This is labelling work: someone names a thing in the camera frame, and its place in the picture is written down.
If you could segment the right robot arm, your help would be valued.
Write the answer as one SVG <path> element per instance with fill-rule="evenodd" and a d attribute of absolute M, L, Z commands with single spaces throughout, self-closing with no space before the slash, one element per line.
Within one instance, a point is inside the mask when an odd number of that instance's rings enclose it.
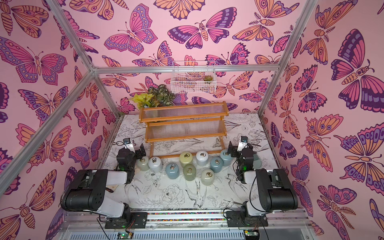
<path fill-rule="evenodd" d="M 258 228 L 267 227 L 267 214 L 275 211 L 286 212 L 296 210 L 299 206 L 298 197 L 283 169 L 256 169 L 257 152 L 245 140 L 239 144 L 229 143 L 227 154 L 236 159 L 236 174 L 242 184 L 250 184 L 250 194 L 255 187 L 258 197 L 243 202 L 239 211 L 227 210 L 223 216 L 228 227 Z"/>

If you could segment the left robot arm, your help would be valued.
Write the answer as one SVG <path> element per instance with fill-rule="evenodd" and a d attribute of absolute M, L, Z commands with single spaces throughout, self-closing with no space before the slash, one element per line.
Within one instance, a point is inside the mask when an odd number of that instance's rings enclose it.
<path fill-rule="evenodd" d="M 143 144 L 135 149 L 132 144 L 125 144 L 117 155 L 116 171 L 107 169 L 80 170 L 66 187 L 61 197 L 61 208 L 67 212 L 89 212 L 106 217 L 106 229 L 143 229 L 148 213 L 133 213 L 128 204 L 117 202 L 108 196 L 109 186 L 126 185 L 132 182 L 137 160 L 146 160 Z"/>

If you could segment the teal bottom-shelf tea canister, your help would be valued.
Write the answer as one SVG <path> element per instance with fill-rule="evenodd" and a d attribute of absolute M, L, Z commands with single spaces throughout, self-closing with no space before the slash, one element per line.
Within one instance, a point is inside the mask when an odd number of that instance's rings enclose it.
<path fill-rule="evenodd" d="M 210 169 L 214 173 L 219 173 L 224 166 L 224 162 L 220 157 L 213 157 L 210 161 Z"/>

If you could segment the pale grey-green tea canister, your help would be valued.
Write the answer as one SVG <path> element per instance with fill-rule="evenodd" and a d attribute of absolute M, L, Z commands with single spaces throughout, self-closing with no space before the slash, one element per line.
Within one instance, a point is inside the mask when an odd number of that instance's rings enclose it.
<path fill-rule="evenodd" d="M 215 180 L 215 173 L 211 169 L 204 169 L 201 172 L 201 183 L 205 186 L 210 186 Z"/>

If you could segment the cream white tea canister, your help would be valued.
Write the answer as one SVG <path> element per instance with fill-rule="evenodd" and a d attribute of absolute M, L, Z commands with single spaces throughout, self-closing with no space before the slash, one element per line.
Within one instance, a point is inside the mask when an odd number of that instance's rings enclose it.
<path fill-rule="evenodd" d="M 149 167 L 149 158 L 147 156 L 137 159 L 136 166 L 140 171 L 146 172 L 150 169 Z"/>

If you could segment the blue tea canister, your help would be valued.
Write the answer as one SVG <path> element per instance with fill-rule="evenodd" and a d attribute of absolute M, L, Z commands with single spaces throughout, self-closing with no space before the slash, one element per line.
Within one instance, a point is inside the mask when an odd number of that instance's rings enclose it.
<path fill-rule="evenodd" d="M 180 175 L 180 169 L 179 169 L 178 164 L 169 163 L 166 166 L 166 174 L 167 174 L 168 178 L 171 180 L 177 179 Z"/>

